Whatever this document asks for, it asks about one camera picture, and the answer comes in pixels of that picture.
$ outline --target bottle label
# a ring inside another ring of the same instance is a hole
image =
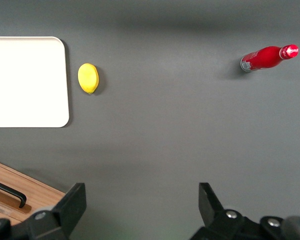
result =
[[[249,61],[242,61],[241,68],[246,72],[251,72],[251,65]]]

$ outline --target yellow lemon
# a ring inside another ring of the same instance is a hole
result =
[[[78,70],[78,80],[83,91],[92,94],[99,84],[97,68],[90,63],[83,64]]]

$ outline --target metal handle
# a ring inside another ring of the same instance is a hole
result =
[[[3,190],[5,191],[6,193],[8,194],[11,194],[17,198],[20,199],[20,205],[19,205],[19,208],[21,209],[22,207],[24,207],[26,205],[26,201],[27,201],[27,197],[26,195],[24,195],[22,192],[19,192],[11,187],[8,187],[2,183],[0,183],[0,190]]]

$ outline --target bottle cap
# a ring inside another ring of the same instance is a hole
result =
[[[299,53],[299,48],[297,45],[291,44],[291,45],[287,45],[284,46],[283,48],[281,48],[280,50],[280,57],[282,59],[292,59],[294,57],[296,57]]]

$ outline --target red bottle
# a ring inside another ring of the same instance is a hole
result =
[[[268,46],[243,56],[240,65],[246,72],[269,69],[277,66],[283,60],[294,58],[298,52],[298,46],[294,44],[284,47]]]

